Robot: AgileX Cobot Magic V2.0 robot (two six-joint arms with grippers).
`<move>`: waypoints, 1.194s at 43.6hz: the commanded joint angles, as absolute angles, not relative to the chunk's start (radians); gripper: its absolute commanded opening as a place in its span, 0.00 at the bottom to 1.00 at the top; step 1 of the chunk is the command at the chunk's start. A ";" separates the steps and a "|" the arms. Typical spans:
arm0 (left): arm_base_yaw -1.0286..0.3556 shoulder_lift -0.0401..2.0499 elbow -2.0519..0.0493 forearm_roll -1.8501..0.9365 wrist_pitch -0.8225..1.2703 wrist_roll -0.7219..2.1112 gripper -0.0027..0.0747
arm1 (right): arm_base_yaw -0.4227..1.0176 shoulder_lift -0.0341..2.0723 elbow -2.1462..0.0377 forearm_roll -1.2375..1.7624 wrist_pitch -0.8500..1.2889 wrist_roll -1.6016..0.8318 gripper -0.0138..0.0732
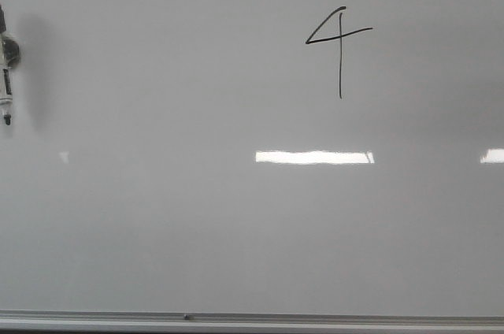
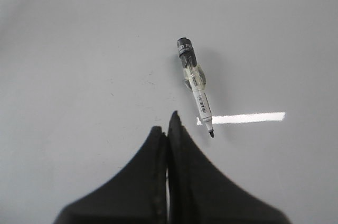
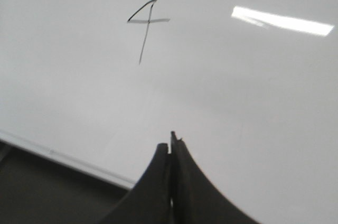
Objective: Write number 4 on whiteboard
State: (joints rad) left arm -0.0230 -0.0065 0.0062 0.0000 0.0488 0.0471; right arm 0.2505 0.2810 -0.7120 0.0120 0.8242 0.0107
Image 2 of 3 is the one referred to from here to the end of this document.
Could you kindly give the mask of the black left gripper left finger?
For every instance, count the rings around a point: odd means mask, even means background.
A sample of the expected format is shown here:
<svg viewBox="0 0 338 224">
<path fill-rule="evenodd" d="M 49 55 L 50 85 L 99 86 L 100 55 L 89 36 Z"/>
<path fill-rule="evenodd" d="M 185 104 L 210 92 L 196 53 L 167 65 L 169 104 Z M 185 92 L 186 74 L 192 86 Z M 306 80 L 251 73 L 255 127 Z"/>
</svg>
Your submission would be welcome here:
<svg viewBox="0 0 338 224">
<path fill-rule="evenodd" d="M 167 137 L 152 127 L 112 179 L 62 209 L 55 223 L 167 223 Z"/>
</svg>

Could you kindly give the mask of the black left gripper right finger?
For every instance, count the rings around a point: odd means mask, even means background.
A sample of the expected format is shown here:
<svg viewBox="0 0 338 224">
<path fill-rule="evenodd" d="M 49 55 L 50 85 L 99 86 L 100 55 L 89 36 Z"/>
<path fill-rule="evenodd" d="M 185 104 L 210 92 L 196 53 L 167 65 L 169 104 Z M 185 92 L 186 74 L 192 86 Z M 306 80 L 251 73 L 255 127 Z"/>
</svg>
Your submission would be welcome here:
<svg viewBox="0 0 338 224">
<path fill-rule="evenodd" d="M 219 171 L 195 144 L 177 111 L 167 136 L 170 223 L 290 222 Z"/>
</svg>

